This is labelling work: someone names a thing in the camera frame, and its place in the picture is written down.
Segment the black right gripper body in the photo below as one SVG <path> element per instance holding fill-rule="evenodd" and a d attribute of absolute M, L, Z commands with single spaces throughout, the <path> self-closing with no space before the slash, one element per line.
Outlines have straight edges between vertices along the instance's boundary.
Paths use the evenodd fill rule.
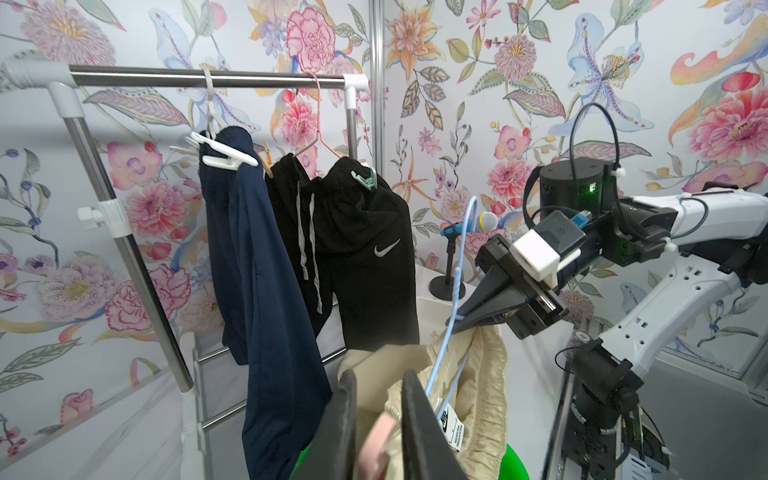
<path fill-rule="evenodd" d="M 577 275 L 587 272 L 600 256 L 597 234 L 587 236 L 586 252 L 577 260 L 576 267 L 570 267 L 564 272 L 560 277 L 563 283 L 555 290 L 534 281 L 512 257 L 510 247 L 510 242 L 505 238 L 494 235 L 479 249 L 475 264 L 485 275 L 492 266 L 501 266 L 528 295 L 528 304 L 503 323 L 517 338 L 536 335 L 559 321 L 568 321 L 578 326 L 593 315 L 592 309 L 585 313 L 578 310 L 566 285 Z"/>

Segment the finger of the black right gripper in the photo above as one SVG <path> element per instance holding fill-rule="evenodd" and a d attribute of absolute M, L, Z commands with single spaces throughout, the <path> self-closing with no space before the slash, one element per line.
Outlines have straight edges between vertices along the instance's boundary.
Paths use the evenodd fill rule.
<path fill-rule="evenodd" d="M 471 296 L 458 308 L 453 333 L 476 327 L 506 323 L 521 307 L 528 295 L 501 266 L 494 265 L 486 273 Z"/>

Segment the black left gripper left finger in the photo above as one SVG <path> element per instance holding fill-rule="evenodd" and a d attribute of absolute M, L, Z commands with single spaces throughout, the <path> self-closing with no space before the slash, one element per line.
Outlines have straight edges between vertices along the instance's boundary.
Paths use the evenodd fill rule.
<path fill-rule="evenodd" d="M 305 458 L 306 479 L 352 479 L 357 459 L 357 379 L 345 371 Z"/>

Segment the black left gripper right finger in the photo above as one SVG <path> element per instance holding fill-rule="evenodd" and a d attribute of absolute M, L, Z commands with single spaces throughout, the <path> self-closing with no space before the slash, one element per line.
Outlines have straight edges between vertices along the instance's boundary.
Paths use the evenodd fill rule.
<path fill-rule="evenodd" d="M 404 478 L 466 479 L 413 370 L 407 370 L 403 375 L 401 404 Z"/>

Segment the light blue hanger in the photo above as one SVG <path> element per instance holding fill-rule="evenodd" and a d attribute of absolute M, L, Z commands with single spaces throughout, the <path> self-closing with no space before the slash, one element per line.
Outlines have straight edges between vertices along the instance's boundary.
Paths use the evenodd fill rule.
<path fill-rule="evenodd" d="M 477 227 L 477 224 L 479 222 L 478 220 L 479 214 L 477 212 L 477 203 L 478 203 L 477 197 L 472 196 L 468 202 L 467 210 L 465 211 L 465 217 L 464 217 L 464 220 L 462 221 L 463 227 L 461 228 L 461 234 L 459 236 L 460 245 L 458 249 L 459 263 L 455 269 L 455 272 L 452 275 L 453 284 L 450 290 L 450 293 L 452 294 L 451 315 L 448 318 L 448 325 L 443 335 L 443 340 L 440 345 L 440 349 L 438 350 L 438 354 L 436 356 L 434 365 L 430 372 L 430 376 L 426 383 L 425 395 L 428 400 L 431 399 L 431 394 L 432 394 L 434 385 L 436 383 L 442 361 L 445 357 L 447 347 L 450 343 L 450 339 L 454 330 L 454 325 L 458 318 L 458 309 L 459 309 L 459 302 L 460 302 L 459 293 L 460 293 L 460 284 L 462 282 L 464 252 L 466 250 L 466 237 L 471 229 L 475 229 Z"/>

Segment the beige shorts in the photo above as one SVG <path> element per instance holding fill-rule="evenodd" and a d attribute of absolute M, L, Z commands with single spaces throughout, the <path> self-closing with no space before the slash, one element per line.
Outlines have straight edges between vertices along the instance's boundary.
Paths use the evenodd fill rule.
<path fill-rule="evenodd" d="M 402 479 L 402 378 L 413 370 L 426 386 L 439 366 L 429 403 L 448 421 L 446 438 L 466 476 L 496 479 L 507 446 L 507 351 L 496 327 L 486 326 L 451 335 L 443 357 L 443 336 L 428 345 L 385 345 L 374 352 L 352 350 L 339 372 L 352 371 L 357 381 L 356 446 L 362 447 L 378 418 L 394 419 L 380 452 L 388 457 L 386 479 Z"/>

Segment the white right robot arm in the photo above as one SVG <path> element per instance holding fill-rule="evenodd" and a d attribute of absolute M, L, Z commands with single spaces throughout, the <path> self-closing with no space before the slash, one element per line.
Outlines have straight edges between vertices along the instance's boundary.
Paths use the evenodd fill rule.
<path fill-rule="evenodd" d="M 534 169 L 540 219 L 515 241 L 479 250 L 484 277 L 458 308 L 455 332 L 507 324 L 519 338 L 567 315 L 562 289 L 599 260 L 629 266 L 673 253 L 669 272 L 613 327 L 572 351 L 576 388 L 568 456 L 612 479 L 642 449 L 639 389 L 659 353 L 716 302 L 767 280 L 767 199 L 708 182 L 695 193 L 621 197 L 617 163 L 586 157 Z"/>

